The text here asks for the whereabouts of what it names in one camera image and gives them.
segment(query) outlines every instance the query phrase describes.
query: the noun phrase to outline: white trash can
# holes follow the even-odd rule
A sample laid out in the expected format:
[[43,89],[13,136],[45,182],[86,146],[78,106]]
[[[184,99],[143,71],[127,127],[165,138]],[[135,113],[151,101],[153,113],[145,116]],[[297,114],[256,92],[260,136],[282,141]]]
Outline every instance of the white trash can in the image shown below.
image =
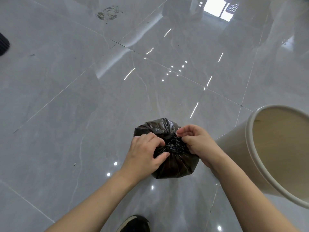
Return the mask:
[[216,143],[263,192],[309,209],[309,115],[282,105],[255,110]]

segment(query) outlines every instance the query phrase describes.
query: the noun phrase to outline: black object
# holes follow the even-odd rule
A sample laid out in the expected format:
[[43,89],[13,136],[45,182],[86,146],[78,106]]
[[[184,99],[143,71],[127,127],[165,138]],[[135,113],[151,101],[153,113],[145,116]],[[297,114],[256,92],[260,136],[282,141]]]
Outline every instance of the black object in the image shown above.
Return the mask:
[[192,174],[200,158],[189,152],[187,145],[176,136],[176,130],[180,127],[177,123],[166,118],[146,122],[134,130],[134,136],[154,133],[165,141],[164,147],[157,147],[154,158],[163,152],[170,152],[170,156],[152,174],[156,179],[180,178]]
[[122,223],[117,232],[150,232],[149,221],[143,216],[131,216]]
[[0,33],[0,56],[10,48],[10,42]]

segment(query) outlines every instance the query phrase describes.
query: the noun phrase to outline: hand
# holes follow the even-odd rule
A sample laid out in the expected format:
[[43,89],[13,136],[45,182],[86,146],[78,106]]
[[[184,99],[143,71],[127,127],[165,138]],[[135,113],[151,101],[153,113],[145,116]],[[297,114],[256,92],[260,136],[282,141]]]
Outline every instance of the hand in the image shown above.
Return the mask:
[[198,155],[202,162],[209,168],[219,162],[220,157],[226,155],[207,131],[197,125],[186,125],[176,131],[187,144],[192,154]]
[[165,142],[154,133],[135,136],[120,171],[135,184],[148,177],[170,155],[170,153],[164,152],[154,159],[154,151],[159,145],[165,146]]

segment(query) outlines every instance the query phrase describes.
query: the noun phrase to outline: right hand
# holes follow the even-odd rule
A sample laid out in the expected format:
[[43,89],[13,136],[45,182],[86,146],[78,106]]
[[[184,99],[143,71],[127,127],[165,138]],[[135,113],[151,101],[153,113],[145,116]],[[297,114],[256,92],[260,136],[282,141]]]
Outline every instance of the right hand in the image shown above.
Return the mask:
[[213,169],[214,165],[226,154],[211,138],[207,131],[197,125],[186,125],[176,131],[182,141],[187,144],[192,154],[198,155],[202,162]]

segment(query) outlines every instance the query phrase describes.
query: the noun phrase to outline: left hand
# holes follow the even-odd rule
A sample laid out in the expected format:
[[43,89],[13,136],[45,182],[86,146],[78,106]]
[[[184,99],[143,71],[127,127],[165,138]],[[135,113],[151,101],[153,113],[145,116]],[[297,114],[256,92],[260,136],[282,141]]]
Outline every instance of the left hand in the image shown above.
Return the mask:
[[164,152],[154,159],[154,151],[159,145],[165,146],[165,142],[154,133],[135,136],[120,169],[123,176],[137,184],[156,171],[170,155],[169,152]]

